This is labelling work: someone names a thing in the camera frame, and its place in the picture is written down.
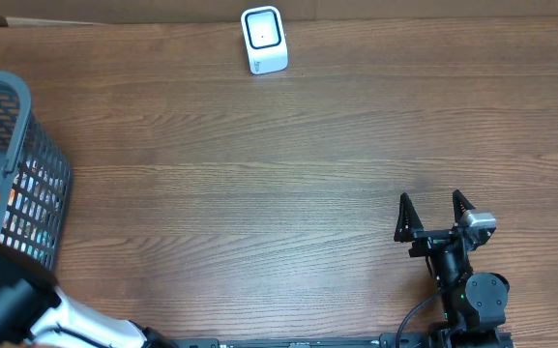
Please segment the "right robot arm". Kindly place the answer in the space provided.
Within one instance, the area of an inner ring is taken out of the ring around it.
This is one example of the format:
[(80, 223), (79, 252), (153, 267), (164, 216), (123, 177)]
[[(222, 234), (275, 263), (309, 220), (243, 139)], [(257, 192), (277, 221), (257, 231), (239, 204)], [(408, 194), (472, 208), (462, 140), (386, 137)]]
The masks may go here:
[(485, 245), (496, 230), (492, 212), (479, 210), (460, 190), (453, 192), (454, 224), (447, 229), (426, 230), (407, 193), (399, 199), (394, 240), (409, 243), (412, 258), (423, 257), (436, 292), (417, 304), (399, 324), (391, 342), (396, 348), (406, 338), (410, 319), (423, 307), (440, 300), (443, 322), (410, 343), (413, 347), (512, 347), (509, 333), (499, 327), (506, 322), (505, 308), (510, 284), (496, 273), (476, 273), (469, 253)]

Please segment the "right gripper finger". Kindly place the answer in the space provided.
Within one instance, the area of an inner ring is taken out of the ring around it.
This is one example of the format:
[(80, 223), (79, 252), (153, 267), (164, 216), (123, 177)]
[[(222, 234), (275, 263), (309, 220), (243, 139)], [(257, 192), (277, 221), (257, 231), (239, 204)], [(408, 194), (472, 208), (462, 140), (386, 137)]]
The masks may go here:
[(404, 192), (399, 198), (398, 219), (394, 241), (400, 243), (414, 242), (422, 233), (424, 227), (409, 195)]
[(461, 218), (465, 212), (475, 209), (459, 189), (453, 191), (453, 206), (456, 225), (460, 225)]

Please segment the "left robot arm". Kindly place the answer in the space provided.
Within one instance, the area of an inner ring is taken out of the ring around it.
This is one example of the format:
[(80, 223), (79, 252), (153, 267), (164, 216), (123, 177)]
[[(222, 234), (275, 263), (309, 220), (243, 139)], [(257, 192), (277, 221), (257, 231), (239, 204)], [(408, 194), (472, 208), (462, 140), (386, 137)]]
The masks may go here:
[(0, 344), (53, 347), (171, 347), (155, 330), (103, 315), (68, 297), (53, 273), (0, 243)]

